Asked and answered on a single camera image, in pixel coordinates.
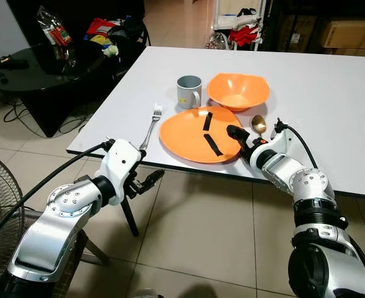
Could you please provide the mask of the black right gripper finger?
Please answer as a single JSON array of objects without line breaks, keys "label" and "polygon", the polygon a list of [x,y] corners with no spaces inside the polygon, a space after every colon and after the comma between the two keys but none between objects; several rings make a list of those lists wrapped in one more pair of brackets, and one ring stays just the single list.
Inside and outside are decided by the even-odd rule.
[{"label": "black right gripper finger", "polygon": [[226,127],[226,132],[228,136],[231,137],[231,139],[234,139],[238,142],[240,148],[247,148],[246,142],[248,140],[248,137],[250,136],[247,130],[230,124],[228,125],[228,127]]}]

